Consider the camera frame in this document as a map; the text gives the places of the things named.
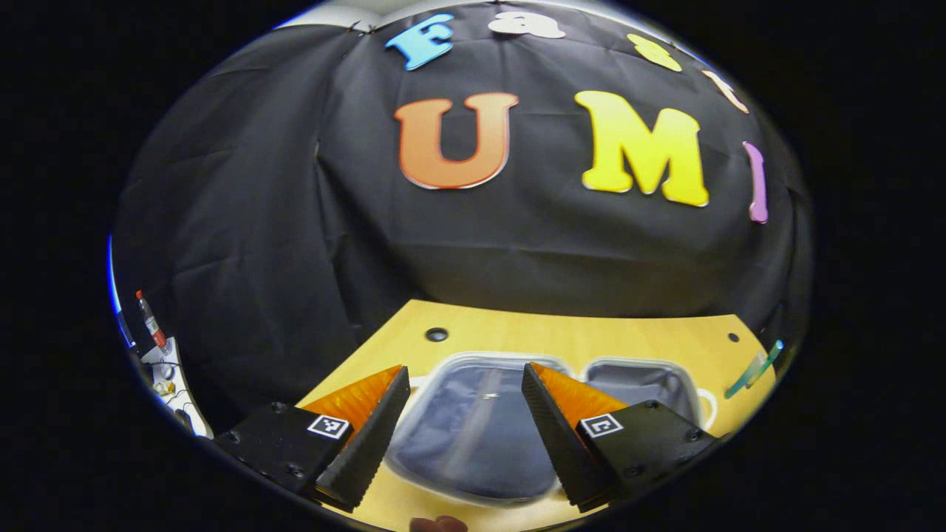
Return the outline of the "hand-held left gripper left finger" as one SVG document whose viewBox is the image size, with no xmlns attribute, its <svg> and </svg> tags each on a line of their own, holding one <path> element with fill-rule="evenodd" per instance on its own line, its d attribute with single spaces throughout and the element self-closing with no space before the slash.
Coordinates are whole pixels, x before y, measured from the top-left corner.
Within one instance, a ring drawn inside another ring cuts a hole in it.
<svg viewBox="0 0 946 532">
<path fill-rule="evenodd" d="M 215 444 L 295 495 L 352 512 L 381 467 L 409 395 L 408 368 L 392 366 L 304 407 L 273 402 Z"/>
</svg>

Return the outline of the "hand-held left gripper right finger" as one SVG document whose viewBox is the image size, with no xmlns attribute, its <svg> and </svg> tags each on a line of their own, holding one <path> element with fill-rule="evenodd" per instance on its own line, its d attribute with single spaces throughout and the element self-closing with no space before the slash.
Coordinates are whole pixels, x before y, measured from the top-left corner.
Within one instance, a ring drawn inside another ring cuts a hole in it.
<svg viewBox="0 0 946 532">
<path fill-rule="evenodd" d="M 627 405 L 542 364 L 526 364 L 521 390 L 565 495 L 582 513 L 641 499 L 722 443 L 657 400 Z"/>
</svg>

